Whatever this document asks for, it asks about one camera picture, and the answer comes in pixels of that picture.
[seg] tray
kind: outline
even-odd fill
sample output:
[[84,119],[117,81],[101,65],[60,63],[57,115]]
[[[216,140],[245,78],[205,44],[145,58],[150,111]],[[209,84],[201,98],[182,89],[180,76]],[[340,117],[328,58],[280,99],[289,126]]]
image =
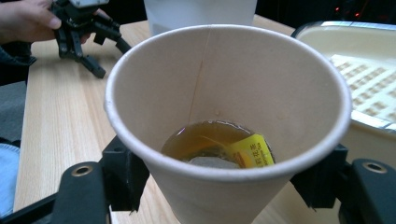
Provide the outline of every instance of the tray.
[[291,36],[327,57],[346,79],[354,121],[396,133],[396,25],[320,21]]

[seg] paper cup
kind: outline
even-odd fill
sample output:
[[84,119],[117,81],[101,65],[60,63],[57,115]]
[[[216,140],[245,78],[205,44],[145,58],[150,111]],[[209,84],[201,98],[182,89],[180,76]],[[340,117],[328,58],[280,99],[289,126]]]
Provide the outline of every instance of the paper cup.
[[257,0],[145,0],[152,35],[205,24],[251,25]]
[[[296,173],[338,144],[350,121],[344,79],[285,35],[204,25],[156,35],[128,51],[106,86],[106,112],[181,223],[250,223]],[[276,164],[205,168],[161,153],[188,123],[228,120],[261,133]]]

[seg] finger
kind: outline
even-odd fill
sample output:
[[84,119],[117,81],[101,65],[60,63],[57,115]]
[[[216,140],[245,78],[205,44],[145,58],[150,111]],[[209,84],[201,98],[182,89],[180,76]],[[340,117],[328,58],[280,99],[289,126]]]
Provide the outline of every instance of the finger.
[[33,21],[49,27],[52,30],[57,30],[62,25],[62,21],[45,8],[31,7],[28,10]]

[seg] cup rim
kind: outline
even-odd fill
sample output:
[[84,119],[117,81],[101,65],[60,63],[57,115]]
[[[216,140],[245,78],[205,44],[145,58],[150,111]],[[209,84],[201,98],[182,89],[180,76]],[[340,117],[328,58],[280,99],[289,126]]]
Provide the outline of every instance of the cup rim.
[[[121,68],[122,63],[127,60],[129,55],[133,54],[136,49],[142,45],[146,45],[150,41],[154,41],[156,38],[162,38],[163,35],[171,35],[175,32],[188,32],[189,30],[196,29],[243,29],[250,32],[260,32],[264,35],[276,35],[278,38],[284,38],[287,41],[294,42],[299,45],[300,48],[305,49],[311,54],[314,54],[318,58],[319,63],[323,63],[328,67],[330,73],[334,74],[332,79],[337,83],[338,91],[340,92],[340,109],[337,119],[334,121],[333,126],[330,128],[328,135],[325,139],[322,139],[314,146],[309,148],[306,152],[286,161],[277,162],[274,165],[261,167],[261,168],[248,168],[248,169],[219,169],[202,167],[193,164],[188,164],[183,161],[178,161],[163,155],[155,149],[147,146],[141,142],[133,133],[131,133],[122,122],[118,109],[114,104],[114,83],[117,79],[117,71]],[[281,176],[292,176],[304,169],[321,161],[339,144],[339,141],[344,136],[350,123],[350,114],[352,110],[350,90],[342,76],[337,76],[338,70],[329,62],[323,55],[316,50],[312,49],[303,42],[300,42],[290,36],[282,35],[280,33],[264,30],[261,28],[244,26],[244,25],[233,25],[233,24],[211,24],[211,25],[198,25],[191,27],[179,28],[173,31],[165,32],[159,35],[155,35],[147,40],[142,41],[128,52],[126,52],[119,61],[115,64],[112,69],[108,81],[106,84],[106,103],[105,110],[107,117],[118,135],[121,142],[127,146],[132,152],[141,158],[145,164],[150,166],[161,165],[161,167],[168,171],[177,173],[184,176],[194,177],[196,179],[204,179],[210,181],[219,182],[240,182],[240,181],[260,181],[269,178],[278,178]]]

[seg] tea bag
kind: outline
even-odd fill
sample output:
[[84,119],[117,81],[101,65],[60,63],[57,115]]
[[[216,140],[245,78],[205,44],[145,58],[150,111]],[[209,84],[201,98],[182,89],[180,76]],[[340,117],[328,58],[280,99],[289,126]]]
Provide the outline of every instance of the tea bag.
[[188,163],[211,168],[239,169],[238,164],[218,157],[195,157],[188,161]]

